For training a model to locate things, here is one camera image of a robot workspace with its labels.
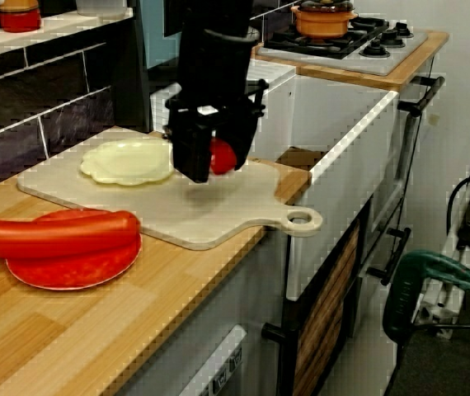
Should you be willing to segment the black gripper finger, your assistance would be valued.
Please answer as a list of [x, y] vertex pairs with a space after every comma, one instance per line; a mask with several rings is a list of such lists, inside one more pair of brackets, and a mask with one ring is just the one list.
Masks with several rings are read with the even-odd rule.
[[235, 170], [246, 161], [256, 133], [256, 119], [236, 119], [217, 129], [217, 138], [226, 142], [236, 157]]
[[172, 131], [173, 165], [194, 183], [209, 179], [212, 130], [200, 125], [177, 126]]

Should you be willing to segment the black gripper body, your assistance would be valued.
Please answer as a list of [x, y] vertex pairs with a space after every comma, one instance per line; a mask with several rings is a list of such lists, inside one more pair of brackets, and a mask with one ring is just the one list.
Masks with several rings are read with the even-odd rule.
[[251, 51], [257, 31], [242, 35], [219, 31], [185, 31], [181, 37], [176, 80], [181, 90], [166, 102], [170, 111], [164, 137], [172, 141], [177, 126], [200, 125], [212, 130], [236, 119], [264, 115], [264, 79], [248, 79]]

